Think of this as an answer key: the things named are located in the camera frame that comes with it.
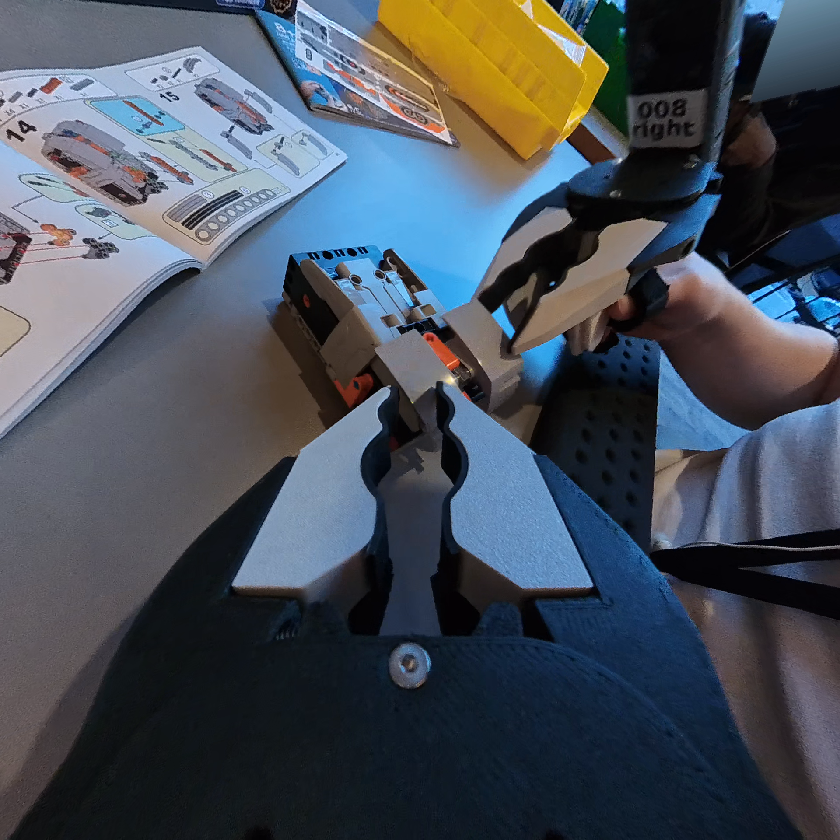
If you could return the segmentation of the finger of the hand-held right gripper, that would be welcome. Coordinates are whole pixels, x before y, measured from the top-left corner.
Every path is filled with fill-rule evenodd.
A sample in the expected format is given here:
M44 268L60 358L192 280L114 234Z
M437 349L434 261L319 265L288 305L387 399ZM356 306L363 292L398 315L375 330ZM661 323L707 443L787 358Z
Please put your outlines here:
M474 295L474 326L498 329L494 312L509 307L515 329L573 329L585 304L566 288L585 257L585 232L566 208L547 207L501 244Z
M522 318L511 352L522 353L565 334L573 354L594 351L608 333L609 308L627 292L627 266L665 228L665 223L645 218L606 227L594 255L566 270L555 282L546 269L531 270L527 284L510 302L533 309Z

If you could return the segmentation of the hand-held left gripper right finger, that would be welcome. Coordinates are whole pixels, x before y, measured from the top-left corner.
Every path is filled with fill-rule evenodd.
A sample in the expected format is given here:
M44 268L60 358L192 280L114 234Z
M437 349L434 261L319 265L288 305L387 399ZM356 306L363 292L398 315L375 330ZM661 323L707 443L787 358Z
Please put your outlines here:
M588 596L592 578L531 449L453 385L437 383L442 467L453 483L443 536L455 591L478 613Z

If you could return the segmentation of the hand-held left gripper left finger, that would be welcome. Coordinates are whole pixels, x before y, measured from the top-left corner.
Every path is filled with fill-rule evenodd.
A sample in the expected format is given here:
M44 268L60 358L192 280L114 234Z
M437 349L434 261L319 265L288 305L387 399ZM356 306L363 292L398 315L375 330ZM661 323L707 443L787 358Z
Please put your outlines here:
M374 589L376 488L391 467L398 408L384 387L303 448L233 580L241 595L331 603L349 614Z

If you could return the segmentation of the grey brick robot model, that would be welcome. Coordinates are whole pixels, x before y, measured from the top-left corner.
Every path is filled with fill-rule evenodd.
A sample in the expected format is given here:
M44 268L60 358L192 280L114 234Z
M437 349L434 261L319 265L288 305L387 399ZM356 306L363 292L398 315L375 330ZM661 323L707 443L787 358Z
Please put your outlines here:
M511 398L522 358L478 302L446 309L391 248L372 245L289 257L283 300L349 409L394 387L398 444L436 424L437 383L486 413Z

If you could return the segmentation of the person's right hand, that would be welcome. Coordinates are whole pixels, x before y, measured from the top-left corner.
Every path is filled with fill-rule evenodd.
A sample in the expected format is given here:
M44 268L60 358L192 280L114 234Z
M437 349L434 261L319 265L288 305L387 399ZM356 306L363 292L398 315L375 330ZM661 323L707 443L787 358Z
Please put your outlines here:
M737 306L742 294L710 262L692 253L657 267L668 287L665 308L635 329L620 328L632 338L658 343L677 375L696 397L709 386L722 344L709 329L714 319Z

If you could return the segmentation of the green bin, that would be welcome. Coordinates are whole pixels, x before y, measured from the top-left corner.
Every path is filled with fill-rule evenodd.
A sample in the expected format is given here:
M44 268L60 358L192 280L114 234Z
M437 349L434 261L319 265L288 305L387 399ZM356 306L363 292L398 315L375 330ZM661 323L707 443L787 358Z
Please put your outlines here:
M608 70L594 105L620 133L627 136L627 62L624 2L599 1L583 38L604 59Z

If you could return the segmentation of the yellow plastic bin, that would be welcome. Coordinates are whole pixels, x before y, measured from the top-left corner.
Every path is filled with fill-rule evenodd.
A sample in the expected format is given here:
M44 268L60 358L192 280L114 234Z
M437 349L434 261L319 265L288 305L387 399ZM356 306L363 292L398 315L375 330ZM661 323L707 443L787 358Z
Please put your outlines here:
M608 70L544 1L381 1L378 19L525 160L567 139Z

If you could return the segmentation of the clear sticker sheet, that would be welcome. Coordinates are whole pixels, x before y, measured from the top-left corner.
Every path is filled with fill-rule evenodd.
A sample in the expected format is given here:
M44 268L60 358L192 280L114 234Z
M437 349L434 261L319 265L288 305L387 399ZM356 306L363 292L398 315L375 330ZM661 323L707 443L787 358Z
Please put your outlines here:
M434 140L459 147L435 90L424 77L305 2L297 3L296 54L398 120Z

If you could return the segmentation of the blue leaflet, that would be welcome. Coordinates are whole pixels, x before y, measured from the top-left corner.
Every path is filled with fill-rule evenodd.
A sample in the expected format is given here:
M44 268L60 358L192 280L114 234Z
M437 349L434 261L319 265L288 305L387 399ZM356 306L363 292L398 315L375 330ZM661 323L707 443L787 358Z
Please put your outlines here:
M412 126L392 111L363 99L344 84L331 80L297 58L295 25L290 19L275 15L267 8L255 11L255 18L310 112L366 128L432 140L456 149L460 147L456 136L452 140L440 139L433 133Z

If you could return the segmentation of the open instruction booklet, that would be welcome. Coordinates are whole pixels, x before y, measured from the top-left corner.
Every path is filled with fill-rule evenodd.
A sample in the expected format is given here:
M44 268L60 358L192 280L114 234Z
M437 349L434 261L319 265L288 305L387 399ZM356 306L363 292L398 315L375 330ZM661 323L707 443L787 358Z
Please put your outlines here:
M1 76L1 434L163 281L347 159L203 48Z

